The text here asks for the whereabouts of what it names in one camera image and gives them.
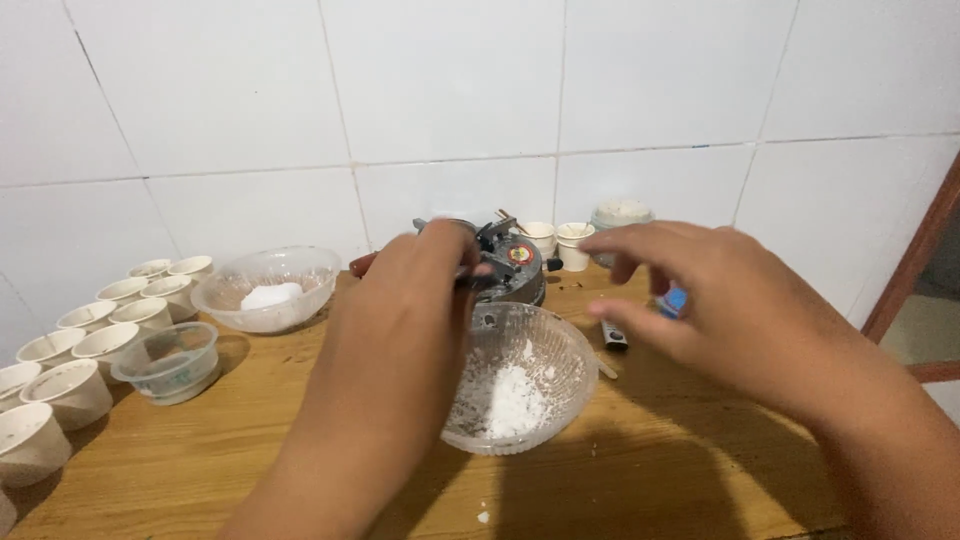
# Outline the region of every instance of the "hand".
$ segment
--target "hand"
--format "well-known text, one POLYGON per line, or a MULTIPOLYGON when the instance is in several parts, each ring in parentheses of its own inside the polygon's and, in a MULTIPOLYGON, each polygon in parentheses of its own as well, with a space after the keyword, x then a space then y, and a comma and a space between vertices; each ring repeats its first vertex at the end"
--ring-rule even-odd
POLYGON ((597 233, 580 249, 615 253, 613 282, 646 262, 652 282, 665 274, 688 292, 678 321, 624 300, 594 302, 592 315, 808 425, 849 409, 864 381, 908 378, 777 256, 732 228, 655 221, 597 233))
POLYGON ((475 293, 473 234, 447 220, 391 241, 337 291, 324 347, 274 468, 229 538, 360 537, 436 443, 463 372, 475 293))

